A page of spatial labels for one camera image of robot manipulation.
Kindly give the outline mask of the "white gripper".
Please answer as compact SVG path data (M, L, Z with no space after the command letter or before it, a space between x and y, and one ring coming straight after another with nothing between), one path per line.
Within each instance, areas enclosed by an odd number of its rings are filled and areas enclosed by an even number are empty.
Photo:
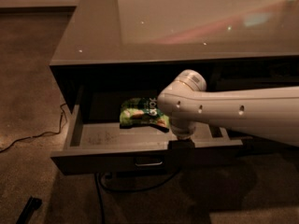
M172 133L178 140L168 142L168 149L195 148L194 142L190 139L195 132L196 126L193 122L172 123L170 125Z

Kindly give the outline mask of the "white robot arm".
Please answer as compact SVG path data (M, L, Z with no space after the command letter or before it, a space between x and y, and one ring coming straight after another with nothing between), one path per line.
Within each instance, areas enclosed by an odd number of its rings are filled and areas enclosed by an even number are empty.
M206 90L197 72L181 72L157 97L172 133L190 138L197 122L290 146L299 146L299 88Z

